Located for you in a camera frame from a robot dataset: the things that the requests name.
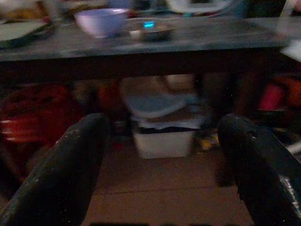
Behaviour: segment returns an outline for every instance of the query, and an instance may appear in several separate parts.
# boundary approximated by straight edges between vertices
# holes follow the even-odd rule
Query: red object
[[[259,103],[258,109],[264,111],[273,111],[281,107],[285,98],[285,91],[276,84],[267,85],[263,97]]]
[[[0,112],[1,132],[21,177],[26,176],[25,164],[35,151],[32,144],[35,149],[36,144],[52,147],[69,126],[83,117],[68,89],[56,84],[17,91],[4,99]]]

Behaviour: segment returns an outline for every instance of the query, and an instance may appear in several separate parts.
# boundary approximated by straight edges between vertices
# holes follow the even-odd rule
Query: table
[[[237,107],[237,113],[244,113],[254,103],[253,94],[266,77],[262,74],[294,66],[279,54],[279,49],[289,44],[290,34],[269,27],[278,24],[277,18],[167,20],[176,26],[172,40],[152,43],[137,42],[125,34],[93,39],[76,24],[60,26],[45,40],[0,50],[0,83],[248,72]]]

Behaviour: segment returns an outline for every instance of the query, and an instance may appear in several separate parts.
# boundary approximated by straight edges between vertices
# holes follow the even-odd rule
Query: metal dish
[[[172,38],[174,26],[160,20],[142,20],[133,22],[129,33],[132,38],[141,41],[163,41]]]

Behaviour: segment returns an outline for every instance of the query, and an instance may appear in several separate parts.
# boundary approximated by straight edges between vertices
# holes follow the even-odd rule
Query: plastic lid
[[[185,98],[168,92],[160,76],[123,79],[120,91],[128,109],[142,118],[155,118],[183,108]]]

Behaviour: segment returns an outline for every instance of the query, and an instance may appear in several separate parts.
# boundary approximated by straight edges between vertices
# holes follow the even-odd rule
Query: bowl
[[[123,30],[128,9],[102,8],[75,14],[79,27],[94,38],[111,37]]]

